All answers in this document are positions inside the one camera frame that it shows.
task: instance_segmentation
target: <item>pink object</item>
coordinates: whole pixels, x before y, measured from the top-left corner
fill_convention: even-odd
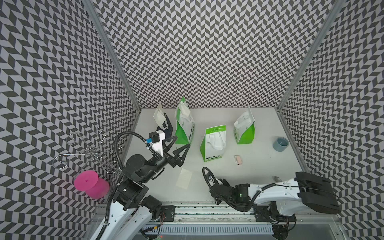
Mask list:
[[[86,190],[85,193],[91,198],[99,199],[107,195],[108,191],[109,184],[107,183],[107,181],[102,178],[99,178],[96,185],[93,188]]]
[[[74,187],[77,190],[85,191],[88,196],[99,199],[109,191],[109,184],[92,170],[84,171],[74,180]]]

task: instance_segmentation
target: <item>black and white zigzag wall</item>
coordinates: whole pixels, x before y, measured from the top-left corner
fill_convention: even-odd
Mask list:
[[[80,0],[0,1],[0,85],[0,239],[80,239],[97,203],[72,184],[84,159],[52,159],[83,150],[71,132],[96,145],[103,125],[111,150],[136,116]]]
[[[93,1],[143,108],[275,107],[334,2]]]
[[[351,239],[384,239],[383,24],[383,1],[347,1],[283,109]]]

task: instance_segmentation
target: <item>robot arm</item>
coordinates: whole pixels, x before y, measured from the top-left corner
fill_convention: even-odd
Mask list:
[[[141,140],[144,139],[136,133],[126,133],[135,135]],[[167,164],[172,167],[176,165],[181,167],[190,145],[173,151],[174,156],[171,156],[168,152],[175,143],[176,136],[165,139],[162,131],[152,132],[149,136],[145,143],[153,157],[147,161],[142,155],[136,154],[128,159],[126,166],[122,168],[119,183],[108,198],[106,216],[90,238],[91,240],[131,240],[150,220],[159,219],[161,202],[153,196],[144,198],[148,187],[143,183],[157,178]]]
[[[216,179],[206,167],[203,176],[216,204],[225,201],[234,209],[247,212],[254,205],[269,203],[281,218],[312,209],[326,214],[341,212],[331,181],[306,172],[297,172],[288,181],[271,184],[239,184],[231,187],[225,179]]]

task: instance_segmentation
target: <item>small beige object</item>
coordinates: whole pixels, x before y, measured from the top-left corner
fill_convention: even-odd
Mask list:
[[[243,163],[243,161],[240,158],[240,155],[235,155],[234,157],[235,157],[237,165],[241,165]]]

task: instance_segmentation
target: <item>green and white bag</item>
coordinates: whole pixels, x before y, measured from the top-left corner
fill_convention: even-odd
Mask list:
[[[255,138],[255,118],[250,107],[237,119],[233,132],[237,144],[252,143]]]
[[[225,133],[225,125],[210,127],[205,130],[205,136],[200,145],[204,162],[223,157]]]
[[[195,120],[191,115],[185,98],[182,97],[176,108],[176,133],[177,144],[191,144],[195,130]]]

